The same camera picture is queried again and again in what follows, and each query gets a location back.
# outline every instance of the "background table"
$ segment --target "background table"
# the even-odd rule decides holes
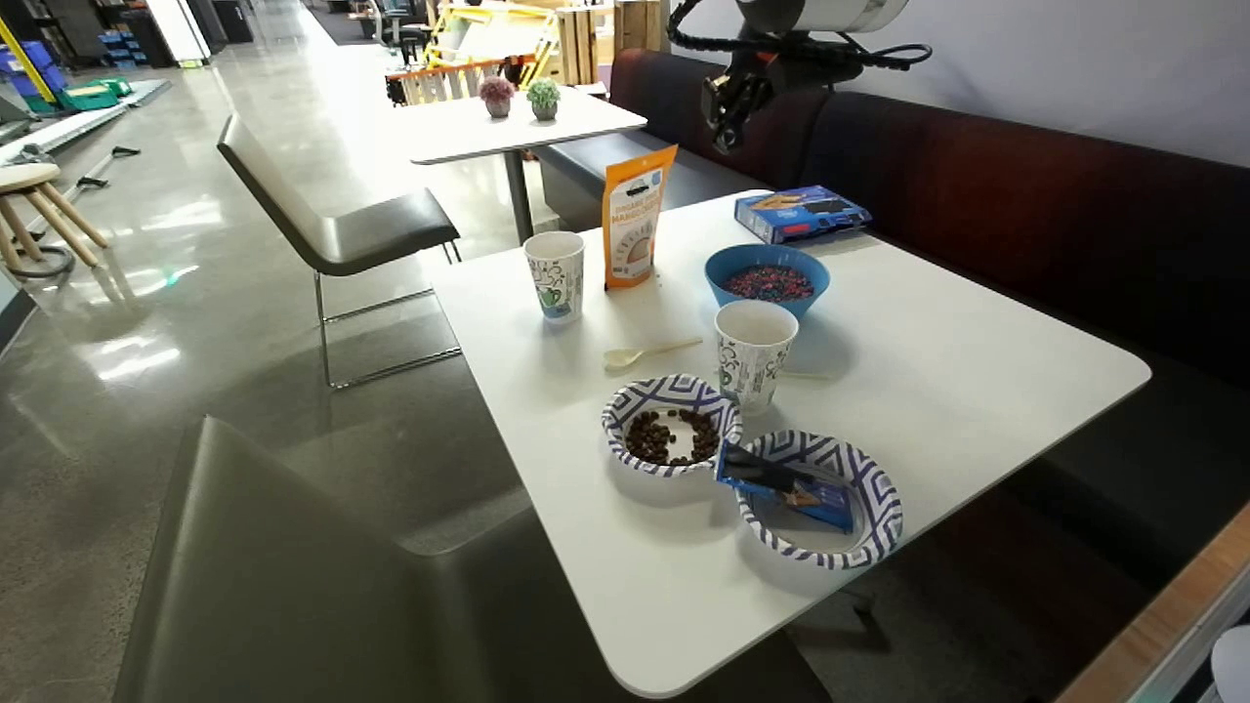
[[[492,121],[480,98],[408,104],[393,115],[403,147],[419,165],[443,165],[492,152],[503,155],[518,241],[536,233],[531,198],[522,188],[522,147],[649,125],[641,115],[617,108],[611,102],[574,89],[562,89],[553,121],[536,121],[522,93],[512,98],[507,121]]]
[[[714,378],[704,263],[751,241],[730,198],[665,211],[657,277],[628,293],[600,293],[600,241],[583,237],[587,310],[570,328],[541,328],[518,250],[453,264],[432,289],[606,664],[628,691],[665,698],[855,576],[768,576],[743,557],[727,494],[708,477],[692,499],[657,504],[653,483],[606,462],[600,405],[628,378]],[[1149,378],[1135,354],[872,233],[813,255],[830,289],[786,361],[775,421],[865,451],[902,494],[906,538]],[[686,333],[704,345],[600,370],[606,349]]]

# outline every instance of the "blue box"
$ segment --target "blue box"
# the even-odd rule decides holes
[[[756,241],[804,241],[804,237],[858,232],[872,214],[858,204],[813,185],[813,188],[735,198],[735,220]]]

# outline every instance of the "plastic cup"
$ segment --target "plastic cup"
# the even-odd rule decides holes
[[[718,389],[743,414],[772,405],[798,328],[798,318],[768,300],[730,300],[714,314]]]
[[[583,314],[583,237],[570,232],[537,232],[522,241],[536,296],[548,323],[570,323]]]

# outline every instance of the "concrete floor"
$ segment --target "concrete floor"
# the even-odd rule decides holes
[[[331,48],[298,0],[257,0],[252,33],[257,43],[225,48],[205,72],[152,72],[161,98],[58,155],[74,185],[113,145],[140,147],[104,165],[108,188],[78,195],[113,237],[108,272],[78,264],[58,289],[31,289],[37,310],[0,354],[0,698],[108,698],[165,477],[205,414],[391,536],[419,531],[428,499],[473,504],[514,483],[463,363],[320,395],[309,268],[216,137],[225,115],[246,115],[324,211],[427,185],[460,225],[463,258],[514,247],[501,159],[406,165],[386,142],[391,56]],[[537,180],[531,188],[536,220],[550,221]],[[413,289],[437,264],[442,255],[421,255],[328,296]],[[356,328],[334,363],[443,345],[432,306],[403,320]],[[1035,557],[1003,536],[1031,536]],[[852,613],[855,596],[791,626],[830,698],[1052,698],[1140,602],[1012,497],[852,594],[874,596],[874,626]]]

